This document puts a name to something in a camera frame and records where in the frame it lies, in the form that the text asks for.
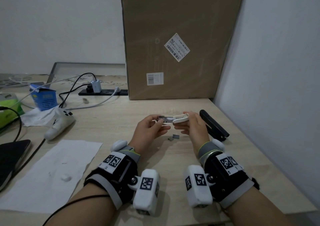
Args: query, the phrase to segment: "gray velcro strap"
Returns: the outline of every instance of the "gray velcro strap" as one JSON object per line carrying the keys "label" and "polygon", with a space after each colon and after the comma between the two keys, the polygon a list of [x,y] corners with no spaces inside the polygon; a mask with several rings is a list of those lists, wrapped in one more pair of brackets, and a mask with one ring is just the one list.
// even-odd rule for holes
{"label": "gray velcro strap", "polygon": [[125,154],[129,156],[131,159],[133,159],[136,163],[138,163],[138,160],[140,158],[140,155],[137,154],[134,149],[130,146],[126,146],[118,151],[119,153]]}
{"label": "gray velcro strap", "polygon": [[247,192],[251,187],[253,187],[254,182],[250,179],[247,179],[240,186],[238,186],[233,192],[227,195],[219,204],[223,208],[229,207],[233,204],[239,197],[241,197],[245,192]]}
{"label": "gray velcro strap", "polygon": [[111,185],[111,183],[106,178],[104,178],[103,176],[101,176],[99,174],[94,174],[94,175],[90,176],[88,179],[95,180],[109,193],[110,198],[113,201],[113,204],[115,205],[115,208],[117,210],[121,207],[122,201],[121,201],[117,191],[114,189],[114,187]]}
{"label": "gray velcro strap", "polygon": [[207,157],[215,151],[221,151],[214,143],[206,142],[198,151],[199,162],[204,165]]}

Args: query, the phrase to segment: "black device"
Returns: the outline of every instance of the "black device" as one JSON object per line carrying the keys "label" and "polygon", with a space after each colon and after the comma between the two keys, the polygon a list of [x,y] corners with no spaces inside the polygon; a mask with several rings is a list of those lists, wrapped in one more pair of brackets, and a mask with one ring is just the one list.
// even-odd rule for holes
{"label": "black device", "polygon": [[201,110],[199,112],[200,117],[203,121],[207,124],[207,130],[208,134],[213,137],[214,139],[217,139],[219,141],[225,141],[227,137],[229,137],[229,133],[224,130],[223,127],[220,126],[220,124],[214,120],[205,110]]}
{"label": "black device", "polygon": [[[93,91],[92,84],[88,84],[85,90],[82,90],[78,93],[78,95],[112,95],[114,90],[102,89],[101,92],[95,93]],[[120,92],[116,92],[114,95],[128,95],[128,90],[120,90]]]}
{"label": "black device", "polygon": [[0,191],[14,176],[22,159],[30,149],[29,139],[0,145]]}

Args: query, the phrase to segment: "large brown cardboard box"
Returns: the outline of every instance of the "large brown cardboard box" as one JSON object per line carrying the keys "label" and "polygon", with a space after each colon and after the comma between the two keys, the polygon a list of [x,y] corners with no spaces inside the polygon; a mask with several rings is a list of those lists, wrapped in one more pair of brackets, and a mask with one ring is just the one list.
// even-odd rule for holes
{"label": "large brown cardboard box", "polygon": [[241,2],[122,0],[130,100],[214,98]]}

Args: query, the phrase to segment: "hand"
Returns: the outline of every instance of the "hand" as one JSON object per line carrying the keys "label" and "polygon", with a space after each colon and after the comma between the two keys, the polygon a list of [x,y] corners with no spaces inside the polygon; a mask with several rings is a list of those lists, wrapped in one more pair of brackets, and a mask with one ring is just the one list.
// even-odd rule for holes
{"label": "hand", "polygon": [[134,135],[129,143],[129,146],[134,148],[134,151],[138,154],[142,154],[147,147],[153,142],[154,139],[166,134],[171,128],[170,126],[162,126],[163,119],[158,122],[153,120],[158,119],[159,115],[149,115],[142,121],[138,122]]}
{"label": "hand", "polygon": [[209,142],[209,135],[206,127],[206,123],[202,120],[198,113],[193,111],[184,111],[183,114],[188,113],[189,121],[174,123],[174,129],[183,130],[182,134],[188,134],[193,145],[193,151],[198,157],[198,151],[200,147]]}

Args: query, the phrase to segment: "white paper sheet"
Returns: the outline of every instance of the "white paper sheet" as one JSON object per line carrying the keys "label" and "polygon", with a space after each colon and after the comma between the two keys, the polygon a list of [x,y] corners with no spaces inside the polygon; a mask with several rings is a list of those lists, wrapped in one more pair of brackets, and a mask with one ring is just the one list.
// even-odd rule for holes
{"label": "white paper sheet", "polygon": [[33,110],[23,114],[21,116],[21,120],[26,127],[44,126],[54,117],[54,110],[57,107],[58,106],[45,111],[40,111],[39,108],[34,108]]}
{"label": "white paper sheet", "polygon": [[[101,145],[83,140],[61,140],[10,191],[0,194],[0,209],[53,213],[69,200]],[[65,174],[72,179],[63,181]]]}

